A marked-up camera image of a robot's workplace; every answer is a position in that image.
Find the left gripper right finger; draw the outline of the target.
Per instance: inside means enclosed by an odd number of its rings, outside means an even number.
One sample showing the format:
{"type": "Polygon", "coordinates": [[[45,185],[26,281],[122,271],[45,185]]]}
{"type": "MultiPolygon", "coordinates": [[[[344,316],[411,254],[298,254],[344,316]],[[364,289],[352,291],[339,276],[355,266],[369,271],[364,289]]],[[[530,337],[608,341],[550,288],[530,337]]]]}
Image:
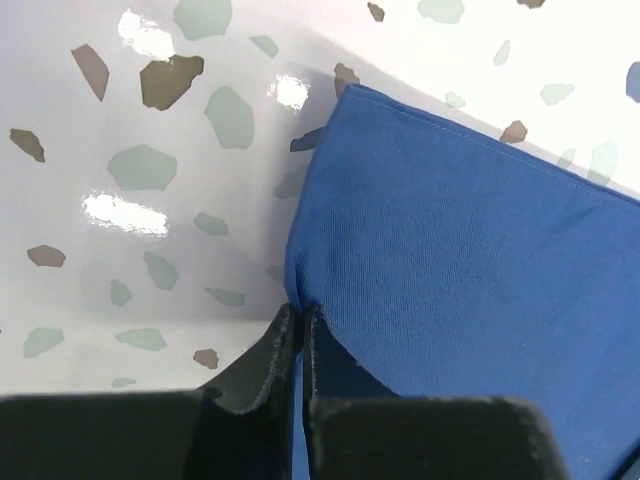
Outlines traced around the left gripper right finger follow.
{"type": "Polygon", "coordinates": [[[565,479],[551,428],[504,397],[402,397],[305,314],[303,425],[314,479],[565,479]]]}

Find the blue surgical cloth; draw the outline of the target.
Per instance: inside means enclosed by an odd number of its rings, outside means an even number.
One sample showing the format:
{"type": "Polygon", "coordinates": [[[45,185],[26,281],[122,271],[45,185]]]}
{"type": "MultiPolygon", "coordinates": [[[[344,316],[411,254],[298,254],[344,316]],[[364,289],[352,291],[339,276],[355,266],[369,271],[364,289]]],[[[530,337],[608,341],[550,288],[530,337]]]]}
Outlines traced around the blue surgical cloth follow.
{"type": "Polygon", "coordinates": [[[409,396],[505,395],[574,479],[639,444],[639,204],[453,121],[345,88],[315,147],[285,289],[409,396]]]}

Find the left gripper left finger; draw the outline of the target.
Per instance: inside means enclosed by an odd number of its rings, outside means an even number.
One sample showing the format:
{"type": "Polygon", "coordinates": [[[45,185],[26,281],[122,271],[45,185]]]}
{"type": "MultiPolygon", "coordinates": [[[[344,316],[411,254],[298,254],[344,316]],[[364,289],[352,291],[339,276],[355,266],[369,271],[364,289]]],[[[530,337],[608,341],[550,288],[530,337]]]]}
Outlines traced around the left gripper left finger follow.
{"type": "Polygon", "coordinates": [[[194,390],[1,399],[4,479],[289,479],[296,313],[194,390]]]}

